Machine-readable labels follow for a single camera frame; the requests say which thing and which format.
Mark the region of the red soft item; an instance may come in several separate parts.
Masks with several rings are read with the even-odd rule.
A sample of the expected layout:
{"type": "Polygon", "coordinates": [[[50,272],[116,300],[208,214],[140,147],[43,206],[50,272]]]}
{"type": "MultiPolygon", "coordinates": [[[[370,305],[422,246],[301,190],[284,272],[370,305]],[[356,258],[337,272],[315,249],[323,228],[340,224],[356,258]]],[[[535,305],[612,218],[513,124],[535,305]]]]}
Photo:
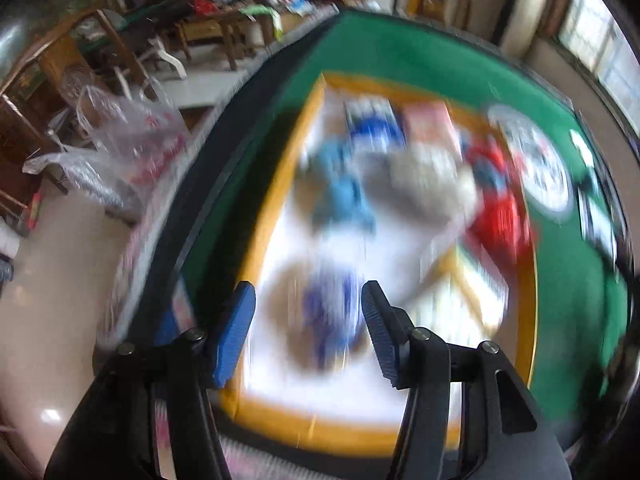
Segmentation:
{"type": "Polygon", "coordinates": [[[483,200],[471,233],[492,255],[515,264],[533,247],[533,230],[522,202],[520,166],[493,136],[464,141],[463,160],[483,200]]]}

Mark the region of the blue white patterned bundle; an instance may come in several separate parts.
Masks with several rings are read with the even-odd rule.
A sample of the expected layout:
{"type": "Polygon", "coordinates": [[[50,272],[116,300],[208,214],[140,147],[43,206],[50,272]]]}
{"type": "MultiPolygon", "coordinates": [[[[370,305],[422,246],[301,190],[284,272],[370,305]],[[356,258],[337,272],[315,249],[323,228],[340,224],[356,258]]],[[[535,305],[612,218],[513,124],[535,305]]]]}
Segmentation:
{"type": "Polygon", "coordinates": [[[351,266],[320,261],[303,287],[304,332],[311,339],[311,362],[318,370],[344,367],[364,330],[360,275],[351,266]]]}

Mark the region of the yellow rimmed storage tray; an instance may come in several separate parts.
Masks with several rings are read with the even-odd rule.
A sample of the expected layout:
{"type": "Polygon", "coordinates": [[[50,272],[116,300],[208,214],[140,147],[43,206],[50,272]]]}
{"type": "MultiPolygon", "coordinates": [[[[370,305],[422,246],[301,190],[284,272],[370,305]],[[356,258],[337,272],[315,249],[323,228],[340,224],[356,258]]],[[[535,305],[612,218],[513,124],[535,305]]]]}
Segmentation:
{"type": "Polygon", "coordinates": [[[354,150],[344,103],[360,96],[388,99],[402,131],[404,106],[442,101],[460,134],[461,153],[464,141],[493,136],[520,166],[486,110],[387,80],[321,74],[278,158],[243,257],[239,277],[254,285],[256,308],[219,402],[235,425],[293,448],[382,457],[393,451],[407,396],[383,377],[366,324],[359,348],[344,367],[314,367],[302,295],[319,262],[351,266],[362,286],[377,281],[388,300],[408,313],[406,305],[449,249],[461,244],[473,252],[484,250],[509,285],[506,316],[490,339],[503,346],[524,382],[532,378],[535,362],[538,278],[533,247],[512,264],[492,256],[471,233],[483,200],[463,155],[457,160],[437,145],[409,144],[407,137],[406,147],[397,151],[354,150]],[[350,169],[374,214],[373,233],[350,224],[324,230],[312,225],[322,185],[305,170],[308,158],[333,138],[352,147],[350,169]]]}

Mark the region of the blue white tissue pack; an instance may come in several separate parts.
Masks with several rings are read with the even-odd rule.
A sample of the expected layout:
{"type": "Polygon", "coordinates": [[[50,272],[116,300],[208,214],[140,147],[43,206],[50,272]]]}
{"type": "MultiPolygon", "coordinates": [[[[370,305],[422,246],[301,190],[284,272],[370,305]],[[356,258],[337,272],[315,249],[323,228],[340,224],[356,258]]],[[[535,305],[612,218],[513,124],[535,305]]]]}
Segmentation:
{"type": "Polygon", "coordinates": [[[347,133],[355,151],[388,153],[406,147],[405,133],[392,104],[382,96],[360,96],[344,103],[347,133]]]}

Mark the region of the clear plastic bag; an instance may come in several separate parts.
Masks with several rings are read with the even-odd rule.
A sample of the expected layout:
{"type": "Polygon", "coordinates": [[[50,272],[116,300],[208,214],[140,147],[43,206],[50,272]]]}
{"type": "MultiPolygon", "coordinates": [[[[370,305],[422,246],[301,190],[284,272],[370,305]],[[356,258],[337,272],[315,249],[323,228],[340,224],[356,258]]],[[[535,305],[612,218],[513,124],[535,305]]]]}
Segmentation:
{"type": "Polygon", "coordinates": [[[97,86],[82,88],[76,118],[90,148],[61,143],[56,153],[27,159],[24,173],[58,166],[74,188],[107,210],[140,220],[157,182],[190,140],[178,108],[150,77],[130,98],[97,86]]]}

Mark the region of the grey round table centre disc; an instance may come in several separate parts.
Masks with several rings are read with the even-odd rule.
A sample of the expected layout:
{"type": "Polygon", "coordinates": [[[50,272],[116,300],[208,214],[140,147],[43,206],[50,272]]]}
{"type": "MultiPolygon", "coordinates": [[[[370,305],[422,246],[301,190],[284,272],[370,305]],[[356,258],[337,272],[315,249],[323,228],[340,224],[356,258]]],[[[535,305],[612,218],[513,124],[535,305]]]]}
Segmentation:
{"type": "Polygon", "coordinates": [[[527,197],[548,218],[564,220],[573,210],[574,193],[570,173],[554,144],[536,122],[506,104],[492,104],[486,116],[520,162],[527,197]]]}

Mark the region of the black smartphone gold case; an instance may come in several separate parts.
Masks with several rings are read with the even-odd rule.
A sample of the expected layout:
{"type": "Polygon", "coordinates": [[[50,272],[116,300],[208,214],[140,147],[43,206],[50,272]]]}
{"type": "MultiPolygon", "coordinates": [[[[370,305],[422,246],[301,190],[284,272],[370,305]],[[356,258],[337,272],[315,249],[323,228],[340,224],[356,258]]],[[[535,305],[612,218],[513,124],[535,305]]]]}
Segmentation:
{"type": "Polygon", "coordinates": [[[577,193],[582,238],[611,266],[617,260],[617,242],[610,219],[583,190],[577,193]]]}

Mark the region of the white paper card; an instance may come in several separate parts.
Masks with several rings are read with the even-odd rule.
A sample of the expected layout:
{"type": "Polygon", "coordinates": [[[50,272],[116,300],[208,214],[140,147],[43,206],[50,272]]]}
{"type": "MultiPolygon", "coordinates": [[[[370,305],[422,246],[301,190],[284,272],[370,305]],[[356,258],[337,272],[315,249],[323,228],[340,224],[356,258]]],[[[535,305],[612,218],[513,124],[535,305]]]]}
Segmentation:
{"type": "Polygon", "coordinates": [[[573,129],[570,129],[570,138],[572,139],[572,143],[574,144],[574,147],[576,148],[580,157],[582,158],[582,161],[584,162],[585,166],[590,170],[593,170],[594,169],[593,154],[592,154],[592,151],[590,150],[589,145],[585,141],[585,139],[582,137],[582,135],[578,131],[573,129]]]}

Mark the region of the low wooden coffee table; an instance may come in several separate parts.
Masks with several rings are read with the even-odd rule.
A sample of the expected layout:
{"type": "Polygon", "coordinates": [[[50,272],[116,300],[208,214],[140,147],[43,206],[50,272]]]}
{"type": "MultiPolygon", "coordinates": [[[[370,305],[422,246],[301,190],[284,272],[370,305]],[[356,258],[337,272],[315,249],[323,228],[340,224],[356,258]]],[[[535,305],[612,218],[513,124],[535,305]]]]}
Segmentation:
{"type": "Polygon", "coordinates": [[[254,58],[258,48],[268,48],[277,39],[269,13],[247,14],[243,9],[210,15],[193,14],[178,21],[176,29],[180,50],[188,61],[192,60],[191,44],[220,39],[232,72],[238,70],[239,60],[254,58]]]}

